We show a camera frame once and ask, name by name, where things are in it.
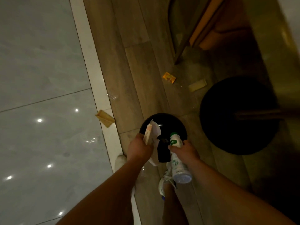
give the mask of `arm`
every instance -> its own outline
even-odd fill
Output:
[[[199,158],[197,150],[188,141],[183,147],[169,146],[185,163],[195,179],[206,190],[210,202],[226,224],[294,224],[281,212],[243,190]]]
[[[152,151],[151,146],[145,145],[143,135],[137,134],[128,147],[125,165],[88,194],[57,224],[117,224],[122,221],[118,212],[128,206],[135,181]]]

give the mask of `white sneaker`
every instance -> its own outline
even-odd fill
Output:
[[[127,162],[127,157],[125,155],[119,155],[115,159],[115,172],[119,170],[126,162]],[[134,193],[135,193],[135,186],[133,186],[133,189],[131,191],[131,196],[133,196]]]
[[[163,190],[163,185],[167,182],[170,182],[172,184],[172,186],[174,186],[174,188],[177,189],[176,183],[174,182],[174,179],[172,177],[172,164],[171,164],[171,162],[167,162],[167,170],[166,170],[164,176],[161,178],[161,180],[159,181],[159,184],[158,184],[158,190],[159,190],[159,193],[163,196],[162,197],[163,199],[165,197],[165,193],[164,193],[164,190]]]

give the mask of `forearm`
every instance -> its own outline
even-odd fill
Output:
[[[58,223],[113,224],[131,199],[131,191],[143,164],[138,160],[125,163],[104,183],[80,201]]]
[[[281,212],[246,192],[199,159],[189,170],[206,190],[212,207],[227,224],[294,224]]]

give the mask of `orange wrapper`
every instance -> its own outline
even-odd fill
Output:
[[[165,74],[163,75],[163,79],[170,81],[171,83],[174,83],[174,81],[176,80],[176,77],[174,77],[173,75],[171,75],[168,72],[165,72]]]

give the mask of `black object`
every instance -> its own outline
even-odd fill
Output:
[[[188,135],[185,126],[177,117],[171,114],[158,113],[144,121],[140,128],[140,133],[145,134],[146,128],[151,120],[155,121],[161,130],[161,135],[158,136],[158,160],[161,163],[169,162],[171,161],[170,150],[168,149],[168,145],[170,144],[170,135],[172,132],[177,132],[182,141],[187,140]]]
[[[278,130],[279,120],[237,121],[234,113],[276,109],[275,95],[257,80],[236,76],[212,86],[200,106],[200,121],[208,139],[224,151],[249,155],[266,147]]]

